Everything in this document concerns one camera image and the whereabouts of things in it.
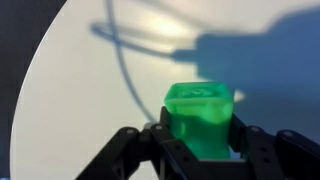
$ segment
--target white surface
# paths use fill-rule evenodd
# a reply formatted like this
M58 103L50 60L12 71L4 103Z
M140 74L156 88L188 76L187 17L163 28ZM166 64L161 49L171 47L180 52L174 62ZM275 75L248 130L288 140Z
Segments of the white surface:
M94 24L107 24L105 4L104 0L69 0L38 48L13 124L13 180L74 179L115 131L123 126L141 129L148 121L127 88L114 43L90 30ZM119 28L144 32L144 37L135 38L119 30L123 39L170 53L177 48L193 48L203 32L264 33L282 16L316 4L320 2L117 0L114 11ZM176 13L165 11L165 7ZM172 83L214 80L198 76L195 63L179 63L125 47L123 54L132 83L155 118ZM237 97L245 101L246 91L239 90L242 93ZM292 125L270 117L256 121L248 112L239 116L248 117L243 120L251 124L268 125L270 131L294 127L312 138L319 136L315 133L318 121L304 123L302 119ZM304 130L305 124L311 129ZM152 174L145 165L135 177L151 179Z

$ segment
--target green object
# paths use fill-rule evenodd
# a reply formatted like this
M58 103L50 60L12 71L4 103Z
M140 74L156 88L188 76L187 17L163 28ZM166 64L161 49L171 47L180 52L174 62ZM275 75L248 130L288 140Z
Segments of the green object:
M230 158L233 93L224 83L177 83L165 97L171 133L199 159Z

